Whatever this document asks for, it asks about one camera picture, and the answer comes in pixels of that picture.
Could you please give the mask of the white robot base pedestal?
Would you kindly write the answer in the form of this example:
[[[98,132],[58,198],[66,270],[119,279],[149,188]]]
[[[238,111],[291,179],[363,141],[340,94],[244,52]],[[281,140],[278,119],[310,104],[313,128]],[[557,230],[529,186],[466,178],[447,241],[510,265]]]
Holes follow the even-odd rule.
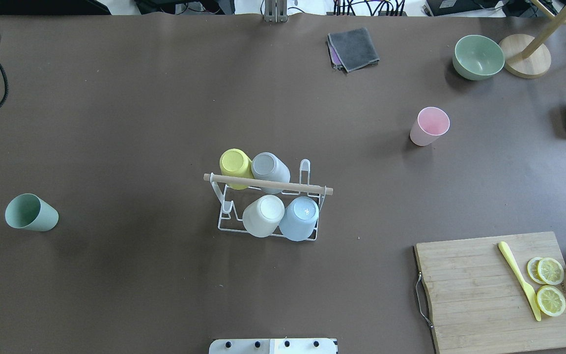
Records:
[[[209,354],[337,354],[339,346],[332,338],[251,338],[218,339],[209,346]]]

